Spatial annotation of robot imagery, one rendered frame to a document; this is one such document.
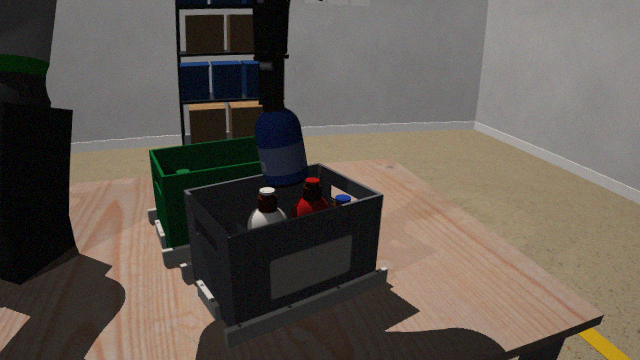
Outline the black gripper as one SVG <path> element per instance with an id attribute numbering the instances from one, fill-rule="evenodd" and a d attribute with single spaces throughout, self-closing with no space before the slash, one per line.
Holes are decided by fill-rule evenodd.
<path id="1" fill-rule="evenodd" d="M 284 97 L 284 59 L 289 58 L 289 7 L 290 0 L 252 0 L 253 59 L 258 61 L 259 105 L 277 105 L 277 86 Z"/>

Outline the green crate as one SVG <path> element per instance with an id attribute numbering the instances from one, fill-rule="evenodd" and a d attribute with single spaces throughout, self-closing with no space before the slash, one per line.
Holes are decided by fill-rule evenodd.
<path id="1" fill-rule="evenodd" d="M 191 172 L 176 174 L 179 169 Z M 168 147 L 152 176 L 157 219 L 167 247 L 190 244 L 184 190 L 259 174 L 255 136 Z"/>

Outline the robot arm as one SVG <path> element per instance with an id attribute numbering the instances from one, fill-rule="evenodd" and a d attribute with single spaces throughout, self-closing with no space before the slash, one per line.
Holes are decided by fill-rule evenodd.
<path id="1" fill-rule="evenodd" d="M 0 0 L 0 102 L 51 107 L 46 90 L 57 0 Z"/>

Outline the dark grey plastic crate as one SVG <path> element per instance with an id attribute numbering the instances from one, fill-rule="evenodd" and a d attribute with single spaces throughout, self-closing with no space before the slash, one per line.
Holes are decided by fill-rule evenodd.
<path id="1" fill-rule="evenodd" d="M 228 328 L 376 270 L 384 195 L 321 163 L 308 171 L 330 208 L 292 218 L 305 181 L 274 188 L 287 220 L 248 230 L 259 190 L 270 187 L 263 174 L 213 184 L 203 198 L 190 236 L 193 275 Z M 332 207 L 332 186 L 358 200 Z"/>

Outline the red bottle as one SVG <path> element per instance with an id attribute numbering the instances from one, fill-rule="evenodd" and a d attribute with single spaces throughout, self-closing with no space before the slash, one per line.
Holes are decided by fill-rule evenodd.
<path id="1" fill-rule="evenodd" d="M 319 179 L 314 177 L 306 178 L 305 183 L 303 185 L 303 196 L 293 206 L 292 218 L 330 208 L 327 201 L 321 197 Z"/>

